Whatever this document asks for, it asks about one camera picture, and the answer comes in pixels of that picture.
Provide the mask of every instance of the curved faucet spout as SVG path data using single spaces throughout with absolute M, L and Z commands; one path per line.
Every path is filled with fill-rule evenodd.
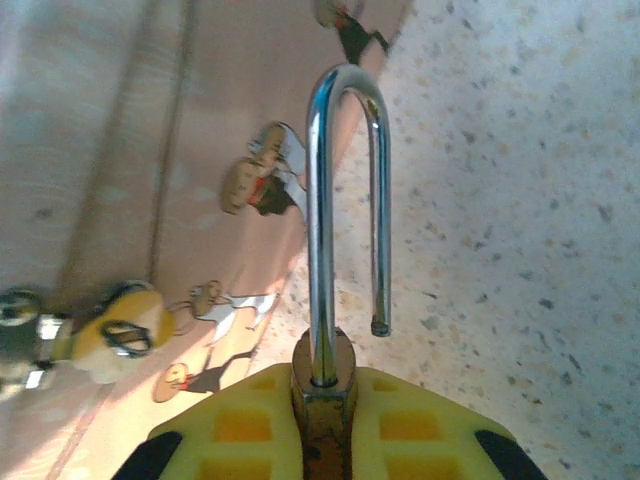
M 387 109 L 375 80 L 361 67 L 332 68 L 316 85 L 307 116 L 307 221 L 312 382 L 336 383 L 333 284 L 333 141 L 336 107 L 345 92 L 360 100 L 369 128 L 371 189 L 371 332 L 391 333 L 391 179 Z

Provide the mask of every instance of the metal tap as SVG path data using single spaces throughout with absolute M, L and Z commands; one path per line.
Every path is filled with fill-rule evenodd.
M 307 116 L 307 218 L 313 384 L 336 382 L 333 286 L 333 139 L 335 109 L 345 92 L 358 97 L 369 128 L 371 189 L 371 333 L 391 333 L 391 193 L 389 119 L 380 90 L 366 70 L 342 65 L 327 72 Z
M 292 402 L 306 480 L 351 478 L 351 425 L 357 399 L 353 345 L 335 326 L 333 292 L 332 124 L 336 106 L 354 93 L 369 126 L 371 188 L 371 332 L 390 334 L 389 121 L 373 78 L 343 65 L 318 82 L 307 117 L 307 218 L 311 327 L 293 351 Z

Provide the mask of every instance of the speckled countertop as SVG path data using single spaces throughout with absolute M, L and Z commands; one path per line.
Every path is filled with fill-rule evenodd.
M 640 4 L 416 0 L 392 118 L 393 336 L 369 335 L 364 127 L 336 179 L 338 323 L 509 428 L 550 479 L 640 479 Z M 303 255 L 252 365 L 307 328 Z

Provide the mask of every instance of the faucet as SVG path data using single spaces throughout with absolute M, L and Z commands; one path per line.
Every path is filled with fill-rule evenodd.
M 336 378 L 333 284 L 333 139 L 335 110 L 346 93 L 356 95 L 369 130 L 371 203 L 371 333 L 391 334 L 391 181 L 389 118 L 374 79 L 361 67 L 339 65 L 312 93 L 307 115 L 307 225 L 312 384 L 330 387 Z

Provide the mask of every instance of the terrazzo surface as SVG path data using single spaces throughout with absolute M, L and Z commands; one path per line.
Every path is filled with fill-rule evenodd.
M 368 154 L 335 181 L 360 365 L 509 428 L 550 479 L 640 479 L 640 4 L 417 0 L 392 120 L 393 335 L 369 334 Z M 251 367 L 308 327 L 303 254 Z

